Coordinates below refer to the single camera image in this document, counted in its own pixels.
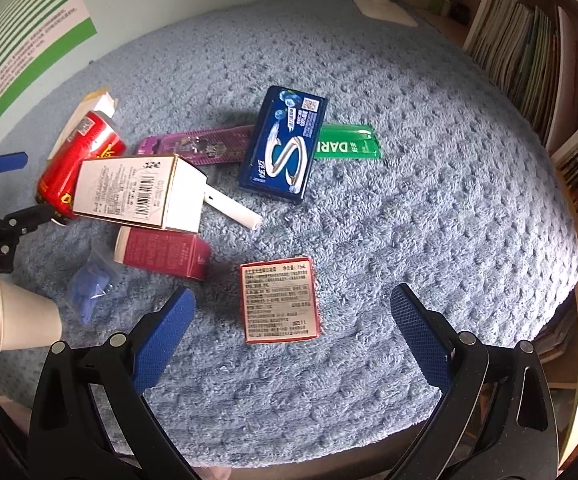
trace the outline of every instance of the clear plastic bag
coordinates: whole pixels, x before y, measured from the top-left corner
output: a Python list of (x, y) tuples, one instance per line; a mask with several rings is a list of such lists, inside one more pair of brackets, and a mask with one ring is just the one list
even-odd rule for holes
[(111, 250), (99, 242), (91, 242), (86, 264), (75, 273), (67, 287), (67, 302), (80, 315), (82, 324), (91, 317), (100, 298), (109, 294), (117, 283), (119, 265)]

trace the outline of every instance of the white lamp base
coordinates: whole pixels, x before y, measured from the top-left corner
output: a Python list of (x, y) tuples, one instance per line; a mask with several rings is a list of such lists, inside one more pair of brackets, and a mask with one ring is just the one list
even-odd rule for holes
[(409, 13), (391, 0), (354, 0), (360, 12), (369, 18), (384, 22), (400, 23), (407, 27), (418, 27)]

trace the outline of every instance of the blue box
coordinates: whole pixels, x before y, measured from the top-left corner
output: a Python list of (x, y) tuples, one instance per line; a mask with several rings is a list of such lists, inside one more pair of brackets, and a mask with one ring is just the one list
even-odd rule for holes
[(324, 97), (269, 88), (240, 168), (240, 187), (301, 202), (326, 110)]

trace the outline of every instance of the blue gripper pad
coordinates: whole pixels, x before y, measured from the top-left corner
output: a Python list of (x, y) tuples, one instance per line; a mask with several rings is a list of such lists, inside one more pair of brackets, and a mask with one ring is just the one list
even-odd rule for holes
[(169, 310), (160, 317), (159, 323), (134, 354), (133, 387), (138, 395), (158, 384), (180, 339), (194, 319), (193, 291), (189, 288), (176, 290), (162, 308)]
[(454, 380), (451, 356), (403, 285), (396, 286), (391, 292), (391, 315), (427, 382), (446, 394)]
[(0, 173), (5, 171), (22, 170), (26, 166), (28, 157), (25, 152), (7, 153), (0, 155)]

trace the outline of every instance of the letter s logo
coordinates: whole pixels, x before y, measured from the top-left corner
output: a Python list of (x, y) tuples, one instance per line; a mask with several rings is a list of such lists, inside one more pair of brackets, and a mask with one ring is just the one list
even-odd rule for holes
[(289, 162), (293, 152), (298, 150), (298, 167), (295, 174), (292, 175), (289, 173), (289, 170), (285, 170), (285, 178), (287, 179), (287, 184), (290, 186), (289, 191), (291, 193), (298, 193), (303, 186), (304, 176), (307, 173), (307, 161), (309, 160), (307, 145), (304, 143), (302, 137), (292, 137), (287, 141), (274, 162), (274, 148), (282, 145), (282, 142), (278, 139), (279, 129), (280, 123), (276, 123), (269, 132), (267, 146), (265, 148), (265, 171), (272, 178), (278, 176)]

